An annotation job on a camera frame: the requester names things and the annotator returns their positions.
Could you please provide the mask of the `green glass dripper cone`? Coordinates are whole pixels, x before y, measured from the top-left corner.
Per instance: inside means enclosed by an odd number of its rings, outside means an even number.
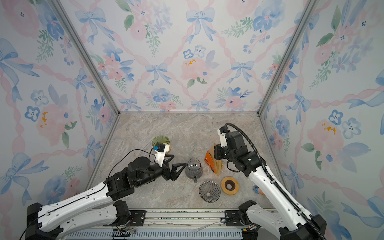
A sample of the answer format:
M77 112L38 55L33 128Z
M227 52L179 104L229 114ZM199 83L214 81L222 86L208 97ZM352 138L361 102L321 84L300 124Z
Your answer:
M156 151L164 151L170 147L170 139L167 136L156 136L152 141L152 147Z

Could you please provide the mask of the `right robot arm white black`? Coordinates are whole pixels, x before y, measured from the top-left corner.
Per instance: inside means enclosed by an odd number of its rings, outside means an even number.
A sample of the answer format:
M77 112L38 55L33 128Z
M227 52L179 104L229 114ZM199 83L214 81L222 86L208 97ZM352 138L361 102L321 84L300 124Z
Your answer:
M270 173L264 159L257 151L249 151L243 135L221 127L220 143L215 146L215 158L226 159L243 173L265 194L276 213L264 210L255 201L239 206L239 215L245 225L256 224L280 240L323 240L327 223L320 215L314 215L286 190Z

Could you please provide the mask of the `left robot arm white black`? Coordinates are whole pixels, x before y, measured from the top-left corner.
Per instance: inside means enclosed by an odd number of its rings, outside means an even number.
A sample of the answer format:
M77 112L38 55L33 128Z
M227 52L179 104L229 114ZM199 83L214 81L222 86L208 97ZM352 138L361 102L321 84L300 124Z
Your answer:
M162 177L175 181L187 166L172 164L174 155L166 155L162 165L138 157L122 171L108 177L91 189L53 204L28 206L26 240L56 240L95 226L119 227L129 224L133 215L123 200L136 188Z

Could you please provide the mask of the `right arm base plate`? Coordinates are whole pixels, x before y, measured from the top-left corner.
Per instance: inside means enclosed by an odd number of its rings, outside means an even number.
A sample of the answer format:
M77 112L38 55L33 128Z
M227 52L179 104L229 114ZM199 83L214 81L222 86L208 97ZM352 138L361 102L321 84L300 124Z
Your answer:
M227 227L246 227L250 225L246 212L242 210L226 210L223 221Z

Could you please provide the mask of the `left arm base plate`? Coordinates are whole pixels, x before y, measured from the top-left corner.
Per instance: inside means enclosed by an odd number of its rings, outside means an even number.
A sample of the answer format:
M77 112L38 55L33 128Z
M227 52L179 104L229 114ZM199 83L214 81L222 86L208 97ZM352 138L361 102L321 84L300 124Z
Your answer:
M117 213L117 219L109 225L104 227L142 227L144 225L147 211L133 210L127 212Z

